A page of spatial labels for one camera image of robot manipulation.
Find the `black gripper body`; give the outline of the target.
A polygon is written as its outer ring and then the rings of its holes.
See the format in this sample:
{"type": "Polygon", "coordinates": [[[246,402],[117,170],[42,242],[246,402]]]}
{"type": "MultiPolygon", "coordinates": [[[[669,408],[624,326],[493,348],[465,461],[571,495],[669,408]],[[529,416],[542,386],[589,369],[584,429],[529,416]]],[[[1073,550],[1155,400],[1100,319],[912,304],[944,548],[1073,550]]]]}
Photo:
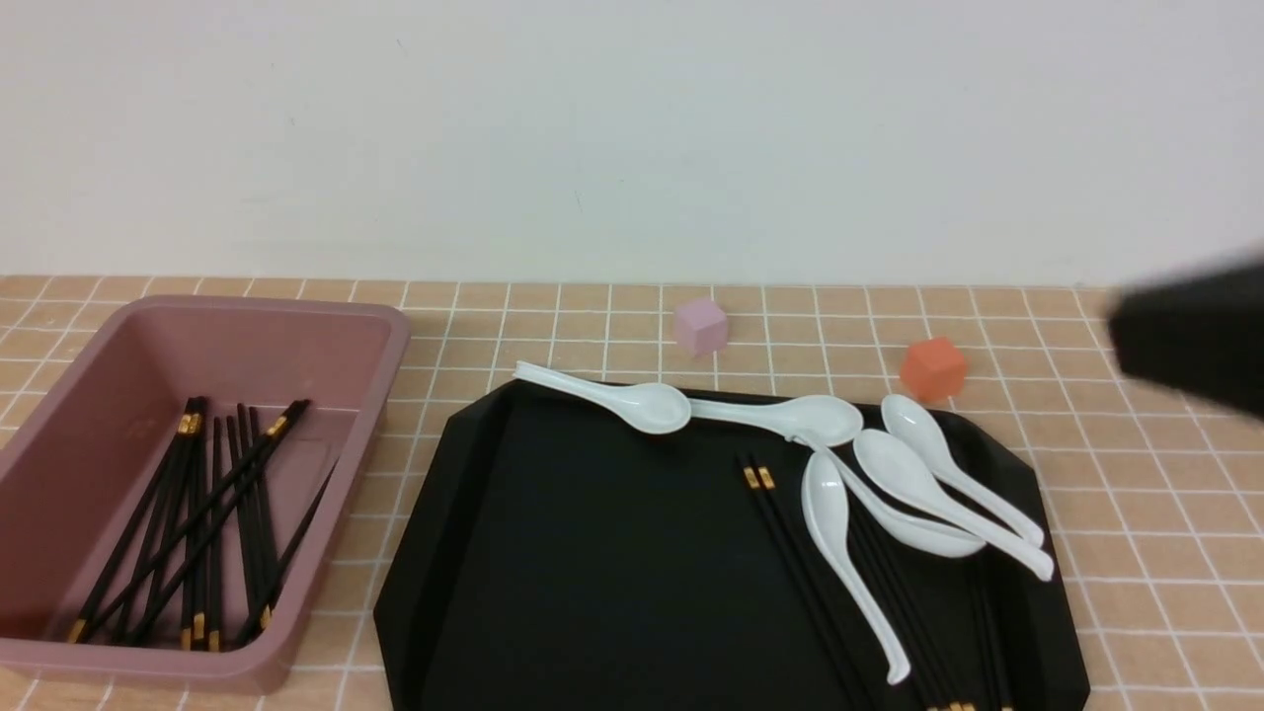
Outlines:
{"type": "Polygon", "coordinates": [[[1263,417],[1263,263],[1126,288],[1106,318],[1121,373],[1263,417]]]}

